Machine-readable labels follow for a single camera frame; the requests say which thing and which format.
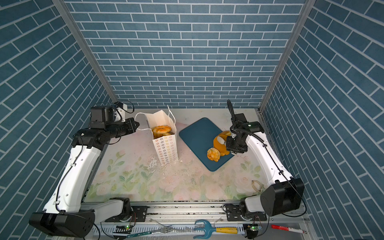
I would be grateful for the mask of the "large round orange cake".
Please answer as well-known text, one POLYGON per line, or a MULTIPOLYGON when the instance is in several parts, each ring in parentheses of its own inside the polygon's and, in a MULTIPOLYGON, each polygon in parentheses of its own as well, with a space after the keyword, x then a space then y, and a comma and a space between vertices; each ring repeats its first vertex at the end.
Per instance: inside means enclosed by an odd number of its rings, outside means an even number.
POLYGON ((230 151, 227 150, 226 143, 227 138, 231 135, 232 133, 230 131, 224 131, 218 134, 213 140, 213 146, 220 152, 221 156, 226 156, 230 154, 230 151))

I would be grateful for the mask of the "knotted yellow bread roll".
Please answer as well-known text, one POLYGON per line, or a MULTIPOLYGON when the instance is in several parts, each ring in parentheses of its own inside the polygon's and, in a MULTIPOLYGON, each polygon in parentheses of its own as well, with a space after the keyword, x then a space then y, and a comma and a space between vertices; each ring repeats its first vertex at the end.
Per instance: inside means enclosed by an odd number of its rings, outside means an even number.
POLYGON ((210 148, 207 150, 207 158, 211 161, 218 162, 221 158, 221 153, 216 148, 210 148))

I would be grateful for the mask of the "ring doughnut bread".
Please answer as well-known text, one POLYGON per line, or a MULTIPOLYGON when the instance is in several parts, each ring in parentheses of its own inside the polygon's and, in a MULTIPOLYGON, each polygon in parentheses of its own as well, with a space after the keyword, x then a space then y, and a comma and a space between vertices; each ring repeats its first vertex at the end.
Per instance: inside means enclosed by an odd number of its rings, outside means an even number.
POLYGON ((154 127, 152 129, 152 132, 154 133, 154 135, 161 135, 163 136, 164 134, 167 134, 169 133, 170 131, 172 130, 172 128, 170 126, 166 126, 166 125, 163 125, 163 126, 157 126, 157 127, 154 127))

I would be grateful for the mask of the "white paper bag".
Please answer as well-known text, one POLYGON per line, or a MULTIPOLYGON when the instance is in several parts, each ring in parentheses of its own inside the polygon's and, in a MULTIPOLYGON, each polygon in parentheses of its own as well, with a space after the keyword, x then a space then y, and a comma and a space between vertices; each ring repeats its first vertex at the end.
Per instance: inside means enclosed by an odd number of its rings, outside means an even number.
POLYGON ((150 130, 153 137, 153 145, 155 147, 156 154, 158 155, 159 162, 162 166, 171 164, 178 160, 178 151, 177 151, 177 128, 176 128, 176 118, 168 106, 168 111, 163 110, 157 111, 153 114, 148 113, 137 113, 135 115, 135 120, 138 115, 144 115, 147 120, 147 128, 138 129, 139 131, 150 130), (172 130, 161 135, 154 135, 152 129, 157 126, 170 126, 172 130))

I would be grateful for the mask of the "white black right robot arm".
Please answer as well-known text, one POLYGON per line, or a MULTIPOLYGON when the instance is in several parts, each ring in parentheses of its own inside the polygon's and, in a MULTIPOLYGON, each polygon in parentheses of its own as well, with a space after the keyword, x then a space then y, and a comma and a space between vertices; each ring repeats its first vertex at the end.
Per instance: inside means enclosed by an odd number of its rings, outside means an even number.
POLYGON ((230 113, 230 131, 234 136, 226 140, 227 150, 232 154, 252 152, 267 180, 262 193, 241 199, 241 215, 246 219, 252 219, 256 213, 288 216, 288 212, 297 210, 303 203, 303 181, 294 178, 284 167, 259 122, 248 122, 244 114, 230 113))

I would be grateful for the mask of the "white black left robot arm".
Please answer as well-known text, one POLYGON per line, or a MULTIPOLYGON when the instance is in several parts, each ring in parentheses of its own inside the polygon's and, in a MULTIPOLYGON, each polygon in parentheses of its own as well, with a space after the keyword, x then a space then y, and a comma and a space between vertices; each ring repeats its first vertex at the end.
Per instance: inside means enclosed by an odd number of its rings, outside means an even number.
POLYGON ((91 107, 89 127, 74 134, 59 183, 43 210, 32 213, 30 226, 49 236, 85 238, 107 219, 132 220, 134 212, 128 198, 112 198, 101 204, 82 203, 104 148, 112 139, 120 140, 138 129, 140 124, 129 118, 129 113, 128 106, 121 102, 91 107))

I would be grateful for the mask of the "beige rubber band loop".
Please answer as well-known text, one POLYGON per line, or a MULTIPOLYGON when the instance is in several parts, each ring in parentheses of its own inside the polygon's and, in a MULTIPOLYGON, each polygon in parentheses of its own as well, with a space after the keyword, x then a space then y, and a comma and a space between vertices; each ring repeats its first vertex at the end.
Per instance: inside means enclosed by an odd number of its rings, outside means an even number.
POLYGON ((258 180, 252 180, 251 181, 252 188, 255 190, 257 193, 262 193, 265 189, 264 184, 259 182, 258 180))

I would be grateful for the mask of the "dark teal tray mat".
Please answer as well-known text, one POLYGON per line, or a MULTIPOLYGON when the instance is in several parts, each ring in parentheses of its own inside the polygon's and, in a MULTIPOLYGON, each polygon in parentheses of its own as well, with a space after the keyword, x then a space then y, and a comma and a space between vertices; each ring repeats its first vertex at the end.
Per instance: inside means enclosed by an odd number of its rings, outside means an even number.
POLYGON ((179 132, 179 137, 197 156, 202 164, 211 172, 215 172, 228 162, 234 155, 229 154, 220 157, 218 162, 211 161, 207 157, 207 150, 213 147, 214 138, 222 130, 208 118, 201 118, 179 132))

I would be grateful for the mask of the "teal yellow garden fork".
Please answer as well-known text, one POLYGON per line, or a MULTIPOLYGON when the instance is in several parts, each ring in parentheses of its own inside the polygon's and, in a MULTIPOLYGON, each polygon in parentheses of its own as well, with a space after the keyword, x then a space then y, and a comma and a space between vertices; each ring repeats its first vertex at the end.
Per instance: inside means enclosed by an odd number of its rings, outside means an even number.
POLYGON ((213 233, 223 233, 223 234, 237 234, 238 229, 235 227, 220 227, 215 228, 207 220, 197 220, 195 221, 195 231, 203 231, 203 235, 196 235, 193 239, 209 239, 213 233))

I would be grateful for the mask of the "red white marker pen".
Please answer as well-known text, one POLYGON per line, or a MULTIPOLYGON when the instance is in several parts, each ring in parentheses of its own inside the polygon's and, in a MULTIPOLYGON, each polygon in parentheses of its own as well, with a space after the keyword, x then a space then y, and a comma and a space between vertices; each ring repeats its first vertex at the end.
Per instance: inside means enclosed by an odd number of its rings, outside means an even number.
POLYGON ((291 227, 271 225, 271 228, 272 229, 276 229, 276 230, 282 230, 282 231, 287 231, 287 232, 298 233, 298 234, 307 234, 307 232, 302 230, 302 229, 296 229, 296 228, 291 228, 291 227))

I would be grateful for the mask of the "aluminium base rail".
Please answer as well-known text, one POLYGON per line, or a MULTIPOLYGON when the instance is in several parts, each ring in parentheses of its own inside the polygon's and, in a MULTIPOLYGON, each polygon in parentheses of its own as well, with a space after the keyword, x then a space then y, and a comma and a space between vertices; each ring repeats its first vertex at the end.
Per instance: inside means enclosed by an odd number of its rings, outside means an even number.
MULTIPOLYGON (((159 222, 164 225, 193 224, 196 220, 208 220, 213 223, 229 223, 222 206, 224 204, 238 205, 239 201, 197 201, 197 202, 131 202, 133 207, 148 207, 146 212, 146 224, 159 222)), ((270 223, 310 223, 308 214, 291 218, 286 215, 270 217, 270 223)))

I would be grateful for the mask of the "aluminium corner post left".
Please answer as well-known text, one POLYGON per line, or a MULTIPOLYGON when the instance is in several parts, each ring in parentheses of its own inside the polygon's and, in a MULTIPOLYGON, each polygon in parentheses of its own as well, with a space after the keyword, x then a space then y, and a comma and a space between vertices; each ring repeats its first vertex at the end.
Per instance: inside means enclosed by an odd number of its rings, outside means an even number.
POLYGON ((64 22, 66 23, 67 27, 69 28, 70 32, 72 33, 73 37, 75 38, 76 42, 78 43, 80 49, 84 53, 85 57, 89 61, 89 64, 91 65, 92 69, 95 71, 96 75, 98 76, 101 84, 107 91, 109 97, 113 102, 117 102, 118 98, 116 94, 114 93, 110 83, 108 82, 103 70, 101 69, 98 61, 96 60, 94 54, 92 53, 87 41, 85 40, 83 34, 81 33, 81 30, 79 29, 74 17, 70 13, 66 3, 62 0, 52 0, 53 4, 55 5, 56 9, 58 10, 59 14, 63 18, 64 22))

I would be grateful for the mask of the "aluminium corner post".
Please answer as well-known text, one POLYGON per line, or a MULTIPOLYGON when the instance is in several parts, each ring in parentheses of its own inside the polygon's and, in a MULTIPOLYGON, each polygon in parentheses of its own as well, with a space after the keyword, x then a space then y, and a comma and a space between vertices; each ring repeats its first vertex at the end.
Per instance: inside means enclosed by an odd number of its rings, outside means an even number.
POLYGON ((262 99, 262 102, 259 106, 259 112, 262 113, 266 107, 267 107, 267 104, 268 104, 268 101, 269 99, 271 98, 272 96, 272 93, 274 91, 274 88, 275 86, 277 85, 278 81, 279 81, 279 78, 282 74, 282 71, 288 61, 288 58, 295 46, 295 43, 297 42, 298 38, 299 38, 299 35, 304 27, 304 24, 315 4, 315 0, 308 0, 308 1, 305 1, 305 4, 299 14, 299 17, 298 17, 298 20, 293 28, 293 31, 292 31, 292 34, 290 36, 290 38, 288 39, 287 41, 287 45, 284 49, 284 52, 279 60, 279 64, 278 66, 276 67, 276 70, 275 70, 275 73, 273 75, 273 77, 271 78, 271 81, 270 81, 270 84, 267 88, 267 91, 262 99))
POLYGON ((75 38, 76 42, 78 43, 80 49, 84 53, 85 57, 89 61, 89 64, 91 65, 92 69, 95 71, 96 75, 98 76, 101 84, 107 91, 109 97, 113 102, 117 102, 118 98, 116 94, 114 93, 110 83, 108 82, 103 70, 101 69, 98 61, 96 60, 94 54, 92 53, 87 41, 85 40, 83 34, 81 33, 81 30, 79 29, 74 17, 70 13, 66 3, 62 0, 52 0, 53 4, 55 5, 56 9, 58 10, 59 14, 63 18, 64 22, 66 23, 67 27, 69 28, 70 32, 72 33, 73 37, 75 38))

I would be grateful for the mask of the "aluminium corner post right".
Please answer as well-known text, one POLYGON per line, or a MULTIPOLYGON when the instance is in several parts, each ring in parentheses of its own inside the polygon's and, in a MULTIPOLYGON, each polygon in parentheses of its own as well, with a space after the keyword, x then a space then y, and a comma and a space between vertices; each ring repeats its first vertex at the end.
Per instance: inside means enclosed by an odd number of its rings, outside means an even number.
POLYGON ((278 66, 276 67, 276 70, 275 70, 275 73, 273 75, 273 77, 271 78, 271 81, 270 81, 270 84, 267 88, 267 91, 262 99, 262 102, 259 106, 259 112, 262 113, 266 107, 267 107, 267 104, 268 104, 268 101, 269 99, 271 98, 272 96, 272 93, 274 91, 274 88, 275 86, 277 85, 278 81, 279 81, 279 78, 282 74, 282 71, 288 61, 288 58, 295 46, 295 43, 297 42, 298 38, 299 38, 299 35, 304 27, 304 24, 315 4, 315 0, 308 0, 308 1, 305 1, 305 4, 299 14, 299 17, 298 17, 298 20, 293 28, 293 31, 292 31, 292 34, 290 36, 290 38, 288 39, 287 41, 287 45, 284 49, 284 52, 279 60, 279 64, 278 66))

